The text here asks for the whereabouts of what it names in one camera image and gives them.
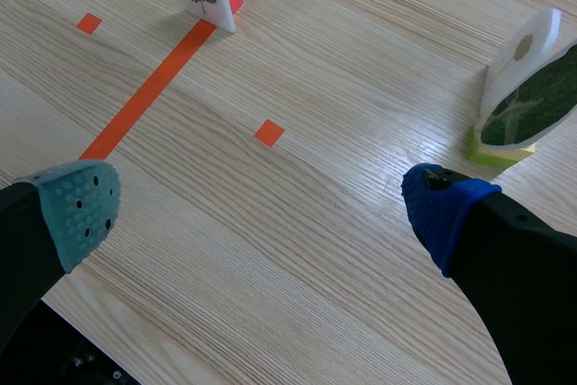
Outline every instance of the wooden floor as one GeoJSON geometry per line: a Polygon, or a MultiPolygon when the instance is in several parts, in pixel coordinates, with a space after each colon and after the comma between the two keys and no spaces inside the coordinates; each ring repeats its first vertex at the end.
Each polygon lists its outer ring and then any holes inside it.
{"type": "MultiPolygon", "coordinates": [[[[48,303],[143,384],[507,384],[400,182],[438,162],[577,233],[577,116],[506,172],[463,157],[486,65],[543,6],[561,47],[577,0],[244,0],[107,159],[116,228],[48,303]]],[[[75,160],[195,22],[177,0],[0,8],[0,187],[75,160]]]]}

